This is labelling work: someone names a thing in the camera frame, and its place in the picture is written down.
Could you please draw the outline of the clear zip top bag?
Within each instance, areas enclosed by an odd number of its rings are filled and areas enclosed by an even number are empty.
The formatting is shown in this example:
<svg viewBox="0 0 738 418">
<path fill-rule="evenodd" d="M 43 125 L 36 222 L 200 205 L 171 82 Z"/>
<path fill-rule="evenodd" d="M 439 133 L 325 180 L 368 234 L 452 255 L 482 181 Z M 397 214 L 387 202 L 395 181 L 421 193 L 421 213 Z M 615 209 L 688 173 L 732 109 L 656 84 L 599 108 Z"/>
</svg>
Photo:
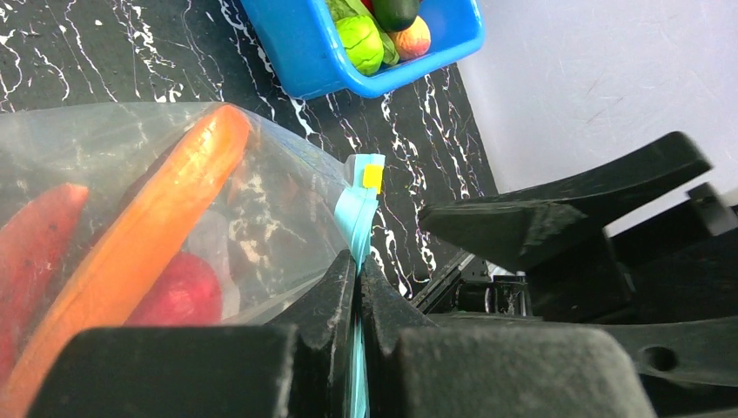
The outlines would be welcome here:
<svg viewBox="0 0 738 418">
<path fill-rule="evenodd" d="M 385 162 L 221 102 L 3 114 L 2 416 L 349 416 Z"/>
</svg>

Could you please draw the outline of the red tomato toy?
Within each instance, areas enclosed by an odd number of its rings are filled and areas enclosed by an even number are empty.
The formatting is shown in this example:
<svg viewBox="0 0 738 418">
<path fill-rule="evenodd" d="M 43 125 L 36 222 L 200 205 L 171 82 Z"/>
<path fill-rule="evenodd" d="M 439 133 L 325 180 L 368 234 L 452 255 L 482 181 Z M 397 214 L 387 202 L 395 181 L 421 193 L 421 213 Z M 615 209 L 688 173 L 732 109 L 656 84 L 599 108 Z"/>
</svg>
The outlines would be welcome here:
<svg viewBox="0 0 738 418">
<path fill-rule="evenodd" d="M 126 326 L 206 326 L 220 321 L 223 298 L 216 272 L 180 252 L 124 323 Z"/>
</svg>

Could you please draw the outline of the green watermelon slice toy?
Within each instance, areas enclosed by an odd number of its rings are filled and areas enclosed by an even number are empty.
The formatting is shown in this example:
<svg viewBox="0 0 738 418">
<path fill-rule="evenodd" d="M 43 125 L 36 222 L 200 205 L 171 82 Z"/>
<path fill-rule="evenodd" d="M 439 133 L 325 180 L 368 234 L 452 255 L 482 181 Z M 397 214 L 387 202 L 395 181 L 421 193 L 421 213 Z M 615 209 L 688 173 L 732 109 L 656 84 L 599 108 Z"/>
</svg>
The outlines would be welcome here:
<svg viewBox="0 0 738 418">
<path fill-rule="evenodd" d="M 60 268 L 89 189 L 65 183 L 43 192 L 1 229 L 1 381 L 50 279 Z"/>
</svg>

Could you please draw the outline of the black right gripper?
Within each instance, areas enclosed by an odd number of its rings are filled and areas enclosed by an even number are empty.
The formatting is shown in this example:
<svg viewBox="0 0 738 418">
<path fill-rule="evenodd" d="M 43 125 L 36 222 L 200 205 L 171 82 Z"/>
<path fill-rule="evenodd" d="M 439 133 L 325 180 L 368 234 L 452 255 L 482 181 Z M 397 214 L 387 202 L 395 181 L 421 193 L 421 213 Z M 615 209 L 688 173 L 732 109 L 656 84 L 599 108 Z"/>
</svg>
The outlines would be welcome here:
<svg viewBox="0 0 738 418">
<path fill-rule="evenodd" d="M 429 319 L 598 329 L 629 355 L 658 415 L 736 416 L 736 211 L 702 184 L 637 226 L 599 233 L 712 167 L 673 131 L 568 178 L 425 206 L 423 231 L 507 271 L 537 266 L 527 279 L 541 317 L 456 311 Z"/>
</svg>

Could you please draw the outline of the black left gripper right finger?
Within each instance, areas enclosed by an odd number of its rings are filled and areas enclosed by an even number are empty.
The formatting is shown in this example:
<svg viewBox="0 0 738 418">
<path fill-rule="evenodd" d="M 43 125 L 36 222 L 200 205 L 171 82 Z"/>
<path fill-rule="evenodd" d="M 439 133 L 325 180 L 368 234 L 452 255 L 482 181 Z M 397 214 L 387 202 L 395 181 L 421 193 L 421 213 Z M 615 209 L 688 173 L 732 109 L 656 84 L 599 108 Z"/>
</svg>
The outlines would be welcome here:
<svg viewBox="0 0 738 418">
<path fill-rule="evenodd" d="M 652 417 L 634 364 L 591 327 L 442 327 L 374 260 L 359 276 L 373 417 Z"/>
</svg>

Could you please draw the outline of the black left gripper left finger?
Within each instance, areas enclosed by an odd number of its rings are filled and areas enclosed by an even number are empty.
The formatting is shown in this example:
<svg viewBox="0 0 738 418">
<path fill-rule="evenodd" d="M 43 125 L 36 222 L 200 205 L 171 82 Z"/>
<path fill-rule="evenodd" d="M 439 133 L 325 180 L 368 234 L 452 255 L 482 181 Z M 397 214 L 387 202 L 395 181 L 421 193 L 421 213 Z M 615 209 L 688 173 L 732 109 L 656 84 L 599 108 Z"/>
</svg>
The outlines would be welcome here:
<svg viewBox="0 0 738 418">
<path fill-rule="evenodd" d="M 264 325 L 102 327 L 74 337 L 31 417 L 347 417 L 357 268 L 337 255 Z"/>
</svg>

